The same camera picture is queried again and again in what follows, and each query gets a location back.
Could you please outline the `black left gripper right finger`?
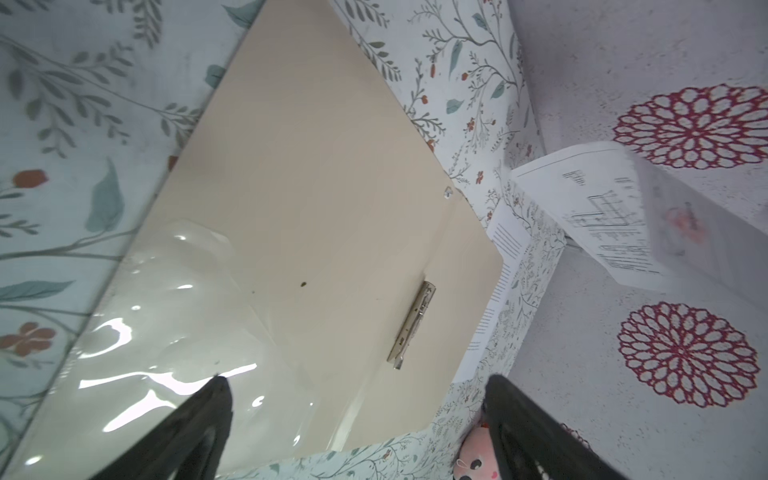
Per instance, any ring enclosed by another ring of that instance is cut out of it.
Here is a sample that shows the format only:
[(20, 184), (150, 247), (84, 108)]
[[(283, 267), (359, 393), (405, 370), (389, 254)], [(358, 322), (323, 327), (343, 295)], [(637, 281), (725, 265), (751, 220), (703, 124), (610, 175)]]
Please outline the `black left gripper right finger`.
[(626, 479), (503, 375), (489, 377), (483, 408), (502, 479)]

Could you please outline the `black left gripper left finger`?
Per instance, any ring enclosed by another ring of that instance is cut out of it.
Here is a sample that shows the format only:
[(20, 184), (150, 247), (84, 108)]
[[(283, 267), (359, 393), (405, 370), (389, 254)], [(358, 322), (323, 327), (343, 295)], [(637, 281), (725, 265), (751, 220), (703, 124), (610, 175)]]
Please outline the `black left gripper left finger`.
[(215, 376), (93, 477), (211, 480), (216, 477), (232, 421), (230, 384)]

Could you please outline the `white printed text sheet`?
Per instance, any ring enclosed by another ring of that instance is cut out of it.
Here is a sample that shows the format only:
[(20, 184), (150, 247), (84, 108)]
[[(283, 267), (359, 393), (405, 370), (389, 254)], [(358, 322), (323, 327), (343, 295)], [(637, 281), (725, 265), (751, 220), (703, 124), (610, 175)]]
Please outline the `white printed text sheet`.
[(501, 274), (452, 380), (453, 384), (471, 380), (475, 376), (531, 241), (531, 236), (523, 222), (515, 216), (513, 209), (508, 205), (501, 205), (495, 209), (486, 232), (502, 256)]

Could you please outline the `beige manila folder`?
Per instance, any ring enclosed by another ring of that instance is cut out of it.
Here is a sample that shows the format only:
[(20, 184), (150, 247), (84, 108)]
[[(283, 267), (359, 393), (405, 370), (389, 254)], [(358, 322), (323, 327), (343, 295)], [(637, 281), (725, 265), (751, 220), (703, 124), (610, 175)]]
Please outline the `beige manila folder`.
[(221, 475), (430, 424), (503, 261), (411, 7), (2, 6), (3, 478), (128, 478), (212, 379)]

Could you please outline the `white technical drawing sheet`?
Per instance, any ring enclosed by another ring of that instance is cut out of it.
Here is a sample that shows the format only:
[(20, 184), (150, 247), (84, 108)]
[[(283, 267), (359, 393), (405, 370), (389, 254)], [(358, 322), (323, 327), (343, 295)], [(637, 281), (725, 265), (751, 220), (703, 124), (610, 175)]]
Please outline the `white technical drawing sheet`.
[(620, 284), (767, 309), (767, 235), (615, 142), (568, 147), (513, 182)]

